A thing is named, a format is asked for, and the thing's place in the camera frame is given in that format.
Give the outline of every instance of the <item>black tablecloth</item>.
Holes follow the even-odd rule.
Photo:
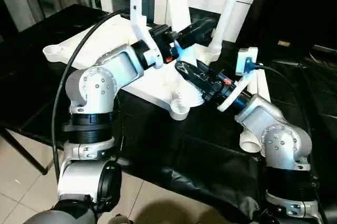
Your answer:
[[[64,64],[49,63],[43,47],[58,44],[95,23],[104,12],[71,6],[0,44],[0,126],[43,143],[51,143],[52,105]],[[237,50],[224,49],[211,66],[235,78]],[[296,67],[265,62],[298,88],[312,124],[313,159],[320,177],[321,201],[334,217],[337,195],[336,73],[302,62]],[[286,83],[267,73],[272,102],[290,123],[303,127],[293,93]],[[184,121],[173,121],[168,112],[127,92],[120,91],[125,117],[124,171],[161,187],[216,207],[228,220],[248,223],[264,194],[264,160],[239,147],[242,127],[235,111],[217,111],[214,104],[192,108]],[[68,118],[69,100],[62,94],[57,126]],[[121,135],[116,111],[113,132]],[[66,138],[58,135],[58,146]]]

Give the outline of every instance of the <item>wire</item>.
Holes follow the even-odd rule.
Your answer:
[[[311,53],[309,52],[309,56],[312,58],[312,60],[315,61],[315,63],[317,64],[321,64],[321,62],[319,62],[313,55],[311,55]]]
[[[263,69],[263,70],[269,70],[271,72],[274,72],[275,74],[279,75],[289,85],[289,87],[294,92],[296,102],[298,103],[299,109],[301,111],[301,114],[302,114],[302,117],[303,117],[303,121],[304,121],[304,125],[305,125],[305,128],[306,128],[306,132],[311,137],[310,121],[308,119],[308,116],[306,114],[306,111],[305,111],[305,108],[303,106],[303,103],[301,102],[300,95],[299,95],[298,91],[296,90],[296,88],[291,84],[291,82],[282,73],[278,72],[277,70],[275,70],[275,69],[273,69],[271,67],[257,64],[257,65],[255,65],[255,69]]]
[[[295,95],[295,98],[296,98],[296,101],[298,103],[298,106],[301,110],[301,113],[302,113],[302,117],[303,117],[303,120],[304,120],[304,123],[305,123],[305,126],[306,126],[306,131],[308,133],[308,135],[310,136],[311,138],[311,126],[310,126],[310,121],[308,119],[308,116],[305,112],[305,108],[304,106],[302,105],[302,102],[301,102],[301,99],[300,99],[300,95],[299,93],[297,92],[297,90],[295,89],[295,87],[291,84],[291,82],[283,75],[281,74],[279,71],[271,68],[271,67],[268,67],[268,66],[262,66],[262,65],[255,65],[255,69],[263,69],[263,70],[270,70],[272,72],[274,72],[275,74],[279,75],[290,87],[291,89],[293,90],[294,92],[294,95]],[[328,223],[328,219],[325,215],[325,212],[324,212],[324,209],[323,209],[323,206],[321,204],[321,201],[320,201],[320,198],[319,198],[319,195],[318,195],[318,192],[317,190],[315,189],[315,196],[316,196],[316,199],[317,199],[317,203],[318,203],[318,206],[319,206],[319,212],[321,213],[321,216],[322,216],[322,219],[323,219],[323,223],[324,224],[329,224]]]
[[[67,66],[65,67],[65,70],[63,72],[60,84],[58,86],[57,89],[57,93],[55,96],[55,102],[54,102],[54,107],[53,107],[53,114],[52,114],[52,148],[53,148],[53,159],[54,159],[54,166],[55,166],[55,174],[56,174],[56,180],[58,182],[59,178],[60,178],[60,164],[58,162],[58,152],[57,152],[57,147],[56,147],[56,138],[55,138],[55,117],[56,117],[56,111],[57,111],[57,104],[58,104],[58,100],[60,99],[60,94],[64,85],[65,80],[68,77],[68,73],[69,70],[77,56],[77,54],[80,52],[81,48],[83,47],[83,45],[85,44],[85,42],[89,39],[89,37],[107,20],[109,20],[110,18],[122,14],[122,13],[126,13],[125,10],[119,10],[119,11],[115,11],[111,14],[108,14],[107,16],[105,16],[103,19],[101,19],[98,23],[96,23],[90,30],[89,32],[83,37],[83,39],[80,41],[80,43],[78,44],[78,46],[76,47],[75,51],[73,52],[72,56],[70,57]]]
[[[122,150],[123,150],[124,145],[125,145],[125,118],[124,118],[124,113],[123,113],[123,110],[122,110],[121,101],[120,101],[118,95],[116,95],[116,99],[117,99],[117,102],[118,102],[118,107],[120,108],[120,115],[122,117],[122,138],[120,140],[120,149],[119,149],[119,151],[116,155],[116,158],[115,158],[115,164],[118,162],[118,159],[120,158]]]

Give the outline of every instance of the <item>white pipe fitting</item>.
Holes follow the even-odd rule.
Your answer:
[[[178,99],[174,99],[170,104],[170,115],[174,120],[184,120],[189,114],[190,108],[181,105]]]
[[[219,22],[217,24],[214,37],[209,45],[213,54],[212,61],[217,61],[222,49],[223,36],[227,30],[237,0],[226,0]]]

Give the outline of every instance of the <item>floor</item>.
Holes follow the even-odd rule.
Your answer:
[[[0,224],[22,224],[37,212],[50,209],[57,198],[51,147],[11,134],[51,169],[42,176],[0,137]],[[118,213],[128,216],[135,224],[229,223],[208,205],[125,173],[118,205],[112,212],[103,214],[98,224],[108,223]]]

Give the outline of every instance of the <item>white pvc pipe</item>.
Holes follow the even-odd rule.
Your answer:
[[[247,91],[257,94],[257,70],[252,72],[251,80],[247,86]],[[260,141],[248,129],[244,129],[240,134],[240,147],[246,152],[257,153],[262,150]]]
[[[172,31],[180,32],[191,24],[190,9],[187,0],[168,0]],[[196,66],[195,46],[179,51],[178,60]]]
[[[187,0],[168,0],[168,6],[170,9],[172,31],[180,32],[191,24],[190,9]],[[177,60],[182,60],[196,66],[195,46],[182,50],[177,41],[174,41],[174,45],[179,52],[179,58]],[[177,111],[174,111],[174,106],[177,105],[177,102],[179,102],[180,110],[186,111],[188,111],[190,107],[199,106],[204,102],[200,91],[185,81],[181,76],[179,77],[179,83],[175,92],[178,99],[173,100],[170,106],[170,115],[175,120],[185,116],[178,116]]]
[[[263,69],[257,70],[257,93],[270,102],[267,79]]]
[[[220,16],[220,20],[217,24],[217,27],[214,33],[214,37],[212,39],[212,42],[209,45],[209,48],[211,49],[211,53],[213,54],[212,61],[217,61],[219,58],[219,55],[221,53],[221,48],[222,48],[223,36],[227,30],[227,26],[231,19],[231,15],[234,10],[236,1],[237,0],[226,0],[222,14]]]

